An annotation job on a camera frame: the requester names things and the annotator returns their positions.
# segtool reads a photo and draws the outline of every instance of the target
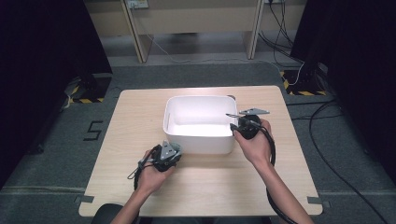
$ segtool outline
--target white box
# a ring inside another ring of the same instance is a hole
[[[227,154],[233,150],[230,123],[236,124],[236,102],[230,96],[175,96],[168,100],[163,130],[183,153]]]

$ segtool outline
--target person's right arm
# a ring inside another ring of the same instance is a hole
[[[262,119],[262,126],[271,134],[271,126],[267,120]],[[297,223],[314,223],[271,164],[271,148],[265,135],[258,132],[254,138],[249,140],[237,131],[234,131],[233,135],[247,160],[253,164],[264,181],[280,211]]]

